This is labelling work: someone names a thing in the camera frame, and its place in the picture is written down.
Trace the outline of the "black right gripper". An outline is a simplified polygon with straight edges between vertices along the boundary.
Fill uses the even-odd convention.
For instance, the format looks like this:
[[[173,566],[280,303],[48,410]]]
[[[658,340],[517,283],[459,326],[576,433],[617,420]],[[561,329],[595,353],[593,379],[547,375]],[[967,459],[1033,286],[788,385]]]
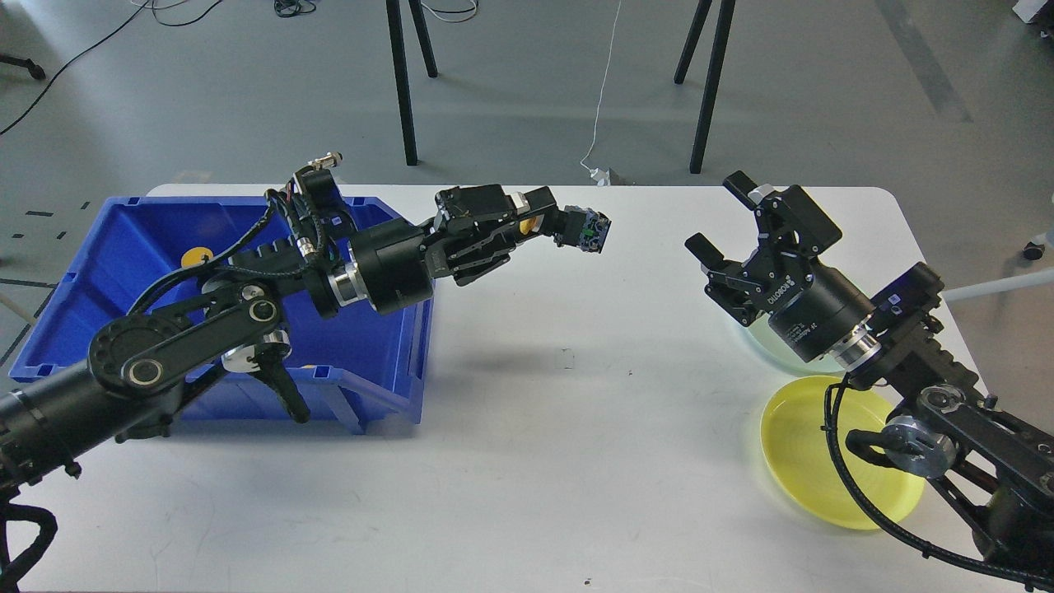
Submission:
[[[685,248],[707,275],[705,293],[742,327],[769,315],[769,327],[803,361],[828,353],[874,307],[836,268],[818,259],[842,232],[801,185],[761,185],[742,171],[722,183],[753,213],[758,246],[745,262],[724,258],[702,233]]]

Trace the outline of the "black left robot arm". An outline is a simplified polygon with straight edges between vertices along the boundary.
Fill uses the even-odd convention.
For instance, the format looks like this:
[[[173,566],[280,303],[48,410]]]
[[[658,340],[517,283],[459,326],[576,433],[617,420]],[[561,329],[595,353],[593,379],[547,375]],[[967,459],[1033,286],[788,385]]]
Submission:
[[[2,522],[39,529],[18,555],[2,549],[4,592],[18,591],[58,529],[48,510],[15,503],[23,485],[54,469],[78,478],[79,455],[109,438],[168,436],[177,413],[229,374],[273,390],[295,422],[310,419],[285,368],[286,297],[308,293],[324,318],[357,301],[391,314],[432,297],[437,278],[479,280],[536,236],[596,253],[609,236],[605,214],[558,207],[550,187],[497,184],[438,191],[422,224],[362,229],[332,176],[341,159],[324,154],[267,190],[264,215],[235,243],[147,286],[91,338],[86,359],[2,397]]]

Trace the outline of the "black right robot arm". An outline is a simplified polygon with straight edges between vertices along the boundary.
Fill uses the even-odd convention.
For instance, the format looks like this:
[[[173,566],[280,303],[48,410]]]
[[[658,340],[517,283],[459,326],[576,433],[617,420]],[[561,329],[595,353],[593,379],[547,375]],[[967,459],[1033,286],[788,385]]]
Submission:
[[[825,391],[822,429],[854,502],[925,557],[1052,589],[1052,436],[996,406],[978,376],[936,340],[944,283],[917,263],[866,296],[820,255],[841,230],[799,185],[776,190],[737,171],[726,190],[748,209],[758,244],[730,260],[703,234],[685,241],[707,273],[707,294],[742,327],[768,327],[806,362],[828,354],[844,377]],[[842,448],[870,464],[925,478],[972,531],[980,559],[900,528],[853,479]]]

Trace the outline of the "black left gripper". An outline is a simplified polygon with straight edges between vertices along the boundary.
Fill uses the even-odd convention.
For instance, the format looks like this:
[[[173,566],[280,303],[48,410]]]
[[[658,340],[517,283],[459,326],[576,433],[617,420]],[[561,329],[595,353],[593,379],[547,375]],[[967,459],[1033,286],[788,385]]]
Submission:
[[[433,296],[433,282],[466,286],[511,259],[516,240],[542,234],[557,246],[587,241],[587,213],[557,210],[550,187],[508,193],[500,184],[436,193],[437,215],[421,225],[401,217],[347,234],[347,260],[328,281],[338,307],[369,301],[380,315]]]

